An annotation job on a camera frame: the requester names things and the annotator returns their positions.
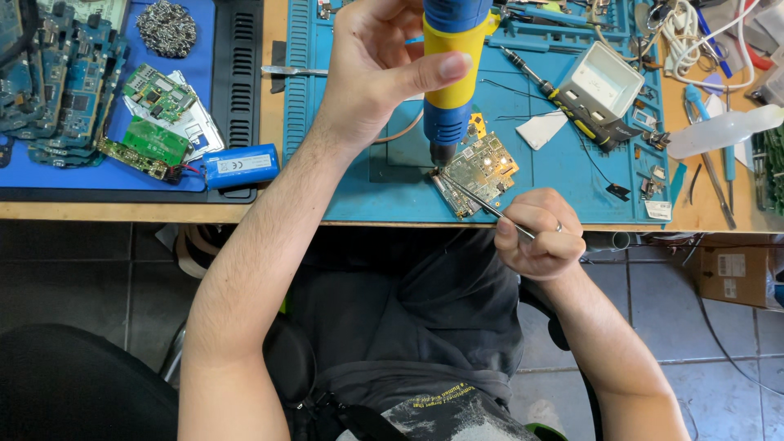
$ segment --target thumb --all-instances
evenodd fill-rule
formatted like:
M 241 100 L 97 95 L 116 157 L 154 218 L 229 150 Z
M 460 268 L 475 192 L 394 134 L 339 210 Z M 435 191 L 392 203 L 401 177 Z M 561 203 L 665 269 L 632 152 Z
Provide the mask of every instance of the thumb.
M 473 66 L 471 55 L 457 50 L 423 56 L 385 71 L 390 75 L 388 92 L 403 101 L 419 93 L 443 89 L 463 79 Z
M 511 262 L 520 253 L 517 243 L 517 229 L 511 220 L 506 217 L 498 219 L 495 224 L 495 247 L 501 261 Z

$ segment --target wooden workbench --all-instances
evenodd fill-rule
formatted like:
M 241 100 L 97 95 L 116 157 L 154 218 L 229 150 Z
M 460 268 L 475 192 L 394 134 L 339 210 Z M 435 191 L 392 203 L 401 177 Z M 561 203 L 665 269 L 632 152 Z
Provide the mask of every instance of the wooden workbench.
M 264 10 L 263 62 L 269 64 L 273 40 L 285 40 L 288 3 L 266 2 Z M 705 72 L 697 67 L 689 77 L 702 79 Z M 746 80 L 743 74 L 735 75 L 731 84 Z M 262 81 L 260 143 L 273 143 L 278 149 L 283 145 L 283 98 L 284 93 L 270 94 L 270 80 Z M 684 84 L 665 78 L 662 83 L 662 99 L 665 109 L 665 124 L 669 131 L 688 125 L 682 103 Z M 733 109 L 748 111 L 754 104 L 742 97 L 742 91 L 732 94 Z M 721 173 L 720 151 L 712 152 L 713 161 Z M 665 231 L 727 231 L 717 197 L 713 192 L 708 174 L 701 172 L 694 190 L 694 205 L 688 204 L 688 186 L 694 176 L 699 156 L 684 160 L 688 171 L 684 187 L 673 207 L 673 222 Z M 670 160 L 670 171 L 674 173 L 677 163 Z M 784 232 L 784 217 L 757 210 L 753 190 L 753 174 L 742 164 L 736 164 L 735 222 L 737 232 Z M 123 204 L 123 203 L 65 203 L 65 202 L 0 202 L 0 218 L 51 219 L 69 221 L 139 221 L 139 222 L 193 222 L 193 223 L 236 223 L 250 205 L 239 204 Z M 468 224 L 416 224 L 416 226 L 466 227 Z M 472 226 L 489 226 L 472 224 Z M 590 230 L 609 231 L 661 231 L 660 225 L 587 225 Z

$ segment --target white plastic bottle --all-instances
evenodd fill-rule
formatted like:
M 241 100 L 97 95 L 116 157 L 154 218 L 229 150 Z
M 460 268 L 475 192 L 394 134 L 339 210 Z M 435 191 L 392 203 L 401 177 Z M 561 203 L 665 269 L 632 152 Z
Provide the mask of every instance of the white plastic bottle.
M 675 159 L 743 142 L 784 122 L 784 108 L 769 104 L 746 113 L 731 111 L 670 134 L 667 153 Z

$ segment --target fingernail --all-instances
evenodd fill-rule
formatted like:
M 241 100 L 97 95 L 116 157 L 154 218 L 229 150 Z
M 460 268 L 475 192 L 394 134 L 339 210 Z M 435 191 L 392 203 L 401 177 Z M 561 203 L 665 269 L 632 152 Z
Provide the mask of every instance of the fingernail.
M 502 235 L 508 235 L 512 232 L 511 225 L 509 225 L 503 218 L 498 219 L 498 223 L 495 224 L 495 229 L 498 230 L 498 232 Z
M 467 53 L 456 53 L 441 62 L 439 71 L 443 78 L 461 78 L 474 65 L 474 59 Z

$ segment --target blue mat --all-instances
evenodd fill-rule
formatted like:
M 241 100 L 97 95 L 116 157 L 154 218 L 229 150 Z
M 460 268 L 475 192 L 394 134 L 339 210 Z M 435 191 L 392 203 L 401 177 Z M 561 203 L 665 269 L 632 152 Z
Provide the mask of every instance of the blue mat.
M 581 13 L 576 4 L 569 4 L 575 13 Z M 633 4 L 625 0 L 611 2 L 605 21 L 620 26 L 617 32 L 606 32 L 607 39 L 630 55 L 626 48 L 633 33 L 630 9 Z M 332 48 L 332 23 L 334 19 L 317 18 L 318 0 L 289 0 L 289 35 L 287 62 L 295 67 L 326 69 Z M 591 29 L 568 30 L 562 27 L 521 25 L 517 37 L 532 42 L 544 42 L 587 49 L 595 41 Z M 503 30 L 496 35 L 503 36 Z M 558 85 L 576 56 L 558 53 L 518 52 L 542 78 Z M 658 53 L 653 48 L 651 53 Z M 661 84 L 658 72 L 645 75 L 651 95 L 639 98 L 646 104 L 645 112 L 658 120 L 663 130 Z M 644 201 L 640 199 L 642 178 L 650 175 L 650 168 L 659 165 L 667 170 L 666 153 L 648 146 L 640 137 L 621 143 L 609 155 L 585 141 L 591 157 L 612 182 L 631 190 L 629 202 L 623 202 L 605 191 L 608 186 L 591 165 L 580 143 L 580 138 L 568 123 L 541 150 L 533 151 L 514 131 L 527 121 L 503 121 L 502 115 L 534 115 L 551 111 L 554 106 L 545 101 L 500 89 L 479 82 L 486 78 L 520 91 L 539 96 L 535 85 L 526 79 L 497 48 L 485 47 L 479 65 L 474 106 L 485 117 L 487 130 L 494 131 L 520 166 L 512 176 L 515 185 L 500 196 L 501 207 L 509 205 L 515 195 L 533 188 L 552 187 L 574 206 L 584 223 L 601 224 L 661 224 L 664 220 L 648 217 Z M 315 77 L 295 77 L 287 80 L 284 116 L 283 153 L 287 161 L 299 147 L 307 129 L 313 122 L 326 80 Z M 398 107 L 381 137 L 397 133 L 419 113 L 422 102 L 409 101 Z M 645 129 L 631 118 L 632 110 L 624 121 L 632 127 Z M 398 221 L 398 222 L 455 222 L 455 214 L 447 207 L 437 189 L 425 175 L 429 164 L 429 142 L 420 122 L 403 137 L 385 144 L 375 144 L 363 151 L 351 164 L 327 209 L 328 221 Z M 634 149 L 640 147 L 641 156 L 634 158 Z M 666 171 L 666 182 L 670 181 Z M 671 201 L 670 188 L 665 187 L 654 200 Z M 494 222 L 485 213 L 468 217 L 465 222 Z
M 136 16 L 154 0 L 133 0 L 129 7 L 125 37 L 129 41 L 130 54 L 120 76 L 110 111 L 110 125 L 107 137 L 122 141 L 125 130 L 131 122 L 131 114 L 122 102 L 122 83 L 142 63 L 155 67 L 165 75 L 171 71 L 183 72 L 188 84 L 193 86 L 201 102 L 209 108 L 212 86 L 212 38 L 215 29 L 215 5 L 205 0 L 178 0 L 196 22 L 196 44 L 191 54 L 182 60 L 172 60 L 155 55 L 147 49 L 136 28 Z M 199 167 L 200 161 L 191 163 Z M 97 167 L 60 169 L 32 162 L 27 157 L 27 145 L 17 141 L 13 146 L 11 163 L 0 169 L 0 187 L 22 188 L 91 188 L 103 190 L 163 190 L 163 191 L 203 191 L 204 179 L 195 173 L 184 172 L 178 185 L 170 185 L 149 177 L 140 171 L 126 166 L 116 159 L 106 158 Z

